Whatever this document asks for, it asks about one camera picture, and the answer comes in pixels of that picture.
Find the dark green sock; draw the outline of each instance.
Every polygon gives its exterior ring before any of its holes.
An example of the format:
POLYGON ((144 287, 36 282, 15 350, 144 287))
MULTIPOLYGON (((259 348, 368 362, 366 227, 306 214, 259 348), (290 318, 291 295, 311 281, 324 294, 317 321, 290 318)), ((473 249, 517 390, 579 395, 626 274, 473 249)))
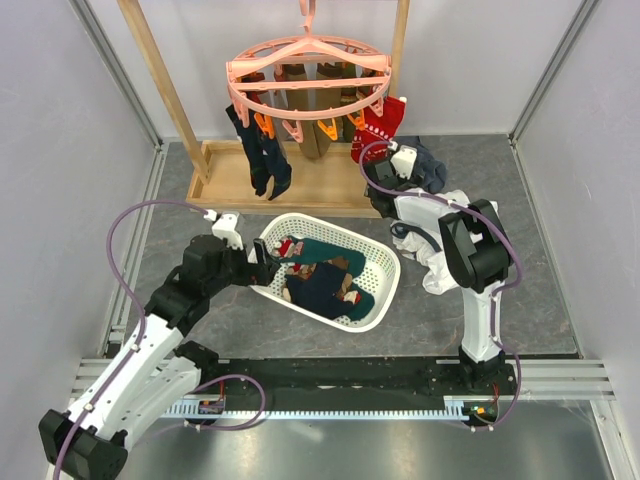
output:
POLYGON ((367 259, 364 254, 360 252, 312 238, 298 239, 293 236, 289 238, 291 238, 294 243, 303 243, 302 253, 300 255, 294 255, 291 258, 284 258, 282 259, 283 262, 312 265, 314 263, 326 262, 336 257, 344 257, 349 262, 347 272, 349 272, 353 278, 360 276, 362 272, 364 272, 364 265, 367 263, 367 259))
POLYGON ((356 303, 356 305, 353 307, 353 310, 347 313, 347 317, 349 317, 352 322, 357 322, 358 320, 362 320, 364 317, 369 315, 369 312, 373 310, 376 301, 373 298, 373 295, 371 295, 369 292, 365 292, 355 283, 352 284, 352 287, 360 294, 360 301, 356 303))

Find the white cloth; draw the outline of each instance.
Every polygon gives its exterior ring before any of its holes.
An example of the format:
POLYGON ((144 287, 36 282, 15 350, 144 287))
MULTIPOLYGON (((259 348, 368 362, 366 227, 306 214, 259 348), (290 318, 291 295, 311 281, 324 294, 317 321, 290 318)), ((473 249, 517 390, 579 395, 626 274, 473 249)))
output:
MULTIPOLYGON (((438 194, 438 196, 446 198, 447 200, 453 200, 461 205, 467 205, 469 203, 469 198, 462 190, 453 190, 448 193, 438 194)), ((442 247, 442 237, 440 233, 429 230, 425 230, 425 232, 431 235, 438 242, 438 245, 442 247)), ((443 251, 436 253, 429 242, 414 232, 409 232, 403 239, 396 238, 393 235, 392 238, 393 244, 403 257, 416 260, 420 265, 429 269, 422 280, 422 286, 428 293, 442 295, 444 292, 458 286, 449 272, 443 251)))
POLYGON ((429 271, 422 279, 422 286, 427 292, 433 295, 442 295, 458 286, 449 272, 444 252, 432 255, 427 260, 426 266, 429 267, 429 271))
POLYGON ((392 239, 400 255, 409 260, 416 260, 420 265, 425 267, 428 266, 427 261, 429 258, 436 253, 433 247, 429 245, 429 242, 417 233, 409 232, 407 236, 402 239, 392 235, 392 239))

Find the clothes hanger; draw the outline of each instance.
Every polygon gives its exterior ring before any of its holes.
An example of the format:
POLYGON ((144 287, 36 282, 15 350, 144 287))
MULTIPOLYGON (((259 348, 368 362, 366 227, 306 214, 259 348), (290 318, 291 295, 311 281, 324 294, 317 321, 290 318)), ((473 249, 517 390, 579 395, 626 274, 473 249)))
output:
MULTIPOLYGON (((391 80, 391 58, 375 48, 353 39, 335 36, 312 35, 311 29, 315 17, 315 0, 300 0, 300 11, 305 16, 302 36, 285 37, 256 45, 242 52, 233 61, 227 62, 228 90, 234 108, 247 126, 248 110, 263 115, 283 119, 285 129, 296 140, 302 138, 301 120, 324 120, 350 115, 370 107, 378 116, 382 115, 383 95, 391 80), (266 56, 258 54, 271 51, 266 56), (308 81, 279 81, 242 83, 242 77, 273 66, 276 73, 282 74, 282 65, 299 63, 343 62, 359 65, 364 69, 375 70, 379 75, 346 79, 325 79, 308 81), (247 92, 266 92, 270 90, 306 90, 320 88, 344 88, 371 86, 372 94, 350 105, 316 111, 281 110, 268 105, 253 102, 247 92), (286 120, 293 120, 296 127, 286 120)), ((333 125, 326 132, 330 134, 333 125)))

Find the wooden base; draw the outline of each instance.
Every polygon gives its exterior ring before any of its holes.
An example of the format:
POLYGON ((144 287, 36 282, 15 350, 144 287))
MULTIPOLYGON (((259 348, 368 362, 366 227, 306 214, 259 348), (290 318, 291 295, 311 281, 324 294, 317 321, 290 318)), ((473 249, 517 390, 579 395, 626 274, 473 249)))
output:
POLYGON ((249 162, 242 144, 235 140, 205 141, 202 153, 211 180, 204 184, 194 172, 187 201, 216 210, 241 213, 306 213, 317 217, 379 218, 364 196, 366 182, 351 160, 351 145, 333 143, 319 160, 309 160, 295 142, 284 142, 287 160, 293 169, 291 187, 273 201, 267 194, 257 197, 251 187, 249 162))

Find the red sock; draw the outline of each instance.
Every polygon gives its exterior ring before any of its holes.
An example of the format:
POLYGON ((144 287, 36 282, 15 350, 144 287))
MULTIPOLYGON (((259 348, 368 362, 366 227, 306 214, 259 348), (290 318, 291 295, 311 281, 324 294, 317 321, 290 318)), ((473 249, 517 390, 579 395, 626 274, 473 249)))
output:
MULTIPOLYGON (((397 98, 384 99, 382 116, 377 116, 370 108, 364 109, 364 130, 356 130, 351 144, 351 158, 354 162, 360 162, 362 149, 370 143, 380 140, 391 141, 404 117, 406 104, 397 98)), ((363 163, 383 158, 387 151, 385 145, 376 145, 367 151, 363 163)))

